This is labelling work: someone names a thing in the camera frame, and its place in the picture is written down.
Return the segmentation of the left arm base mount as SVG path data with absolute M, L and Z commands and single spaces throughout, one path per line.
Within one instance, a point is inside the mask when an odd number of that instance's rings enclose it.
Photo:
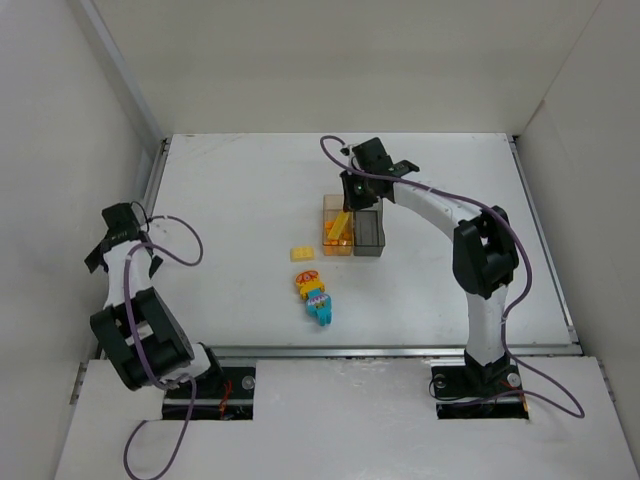
M 213 350 L 201 343 L 194 344 L 193 351 L 194 359 L 189 365 L 163 378 L 179 383 L 164 394 L 162 419 L 186 418 L 192 396 L 192 385 L 186 378 L 189 375 L 196 383 L 192 420 L 252 420 L 256 364 L 220 363 Z

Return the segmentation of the yellow lego face block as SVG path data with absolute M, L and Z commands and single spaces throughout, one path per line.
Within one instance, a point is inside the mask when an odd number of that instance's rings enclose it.
M 315 250 L 312 246 L 295 246 L 290 249 L 291 262 L 307 262 L 315 259 Z

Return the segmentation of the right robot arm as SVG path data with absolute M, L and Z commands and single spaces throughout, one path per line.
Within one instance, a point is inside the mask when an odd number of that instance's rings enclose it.
M 407 160 L 393 162 L 377 137 L 344 143 L 341 154 L 349 159 L 340 174 L 345 211 L 365 210 L 386 199 L 416 213 L 452 242 L 452 271 L 468 306 L 465 364 L 487 378 L 505 370 L 509 360 L 501 323 L 508 285 L 519 266 L 516 244 L 505 228 L 506 212 L 408 180 L 419 167 Z

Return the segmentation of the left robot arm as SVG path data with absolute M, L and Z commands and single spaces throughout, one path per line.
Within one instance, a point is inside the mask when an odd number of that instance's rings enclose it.
M 195 267 L 204 258 L 204 246 L 186 221 L 167 215 L 167 221 L 184 226 L 198 245 L 197 257 L 186 260 L 154 243 L 151 217 L 139 218 L 135 203 L 117 203 L 102 210 L 106 233 L 84 259 L 93 273 L 108 278 L 102 309 L 90 317 L 91 330 L 124 385 L 136 391 L 155 386 L 165 392 L 209 392 L 227 378 L 212 349 L 194 343 L 170 311 L 152 279 L 169 258 Z

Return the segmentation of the yellow lego block bottom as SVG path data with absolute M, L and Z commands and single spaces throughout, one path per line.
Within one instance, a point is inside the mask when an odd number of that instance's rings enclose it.
M 321 327 L 325 327 L 332 322 L 332 307 L 328 304 L 317 305 L 315 310 L 315 317 L 318 324 Z

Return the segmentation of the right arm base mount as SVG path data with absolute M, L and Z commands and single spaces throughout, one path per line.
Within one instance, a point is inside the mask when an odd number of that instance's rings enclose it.
M 529 419 L 515 364 L 487 383 L 476 380 L 464 364 L 435 363 L 431 374 L 429 393 L 439 420 Z

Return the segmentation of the yellow lego plate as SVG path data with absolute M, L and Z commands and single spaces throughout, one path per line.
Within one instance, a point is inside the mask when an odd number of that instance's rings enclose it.
M 349 221 L 350 221 L 350 213 L 340 211 L 337 214 L 335 220 L 333 221 L 327 233 L 327 239 L 331 242 L 338 241 L 340 237 L 343 235 L 343 232 L 346 229 Z

